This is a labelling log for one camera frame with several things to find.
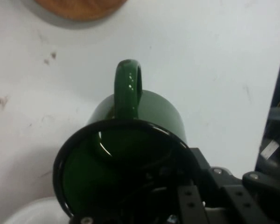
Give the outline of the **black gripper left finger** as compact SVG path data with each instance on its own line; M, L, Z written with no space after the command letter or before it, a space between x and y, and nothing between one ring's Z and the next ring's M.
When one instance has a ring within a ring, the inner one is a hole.
M183 168L181 163L174 164L172 191L179 223L208 223L198 185L191 172Z

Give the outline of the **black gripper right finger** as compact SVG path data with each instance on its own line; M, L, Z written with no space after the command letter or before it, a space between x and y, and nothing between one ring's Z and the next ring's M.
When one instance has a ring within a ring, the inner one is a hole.
M252 171L238 179L211 167L198 148L189 148L190 171L211 207L235 213L244 224L280 224L280 178Z

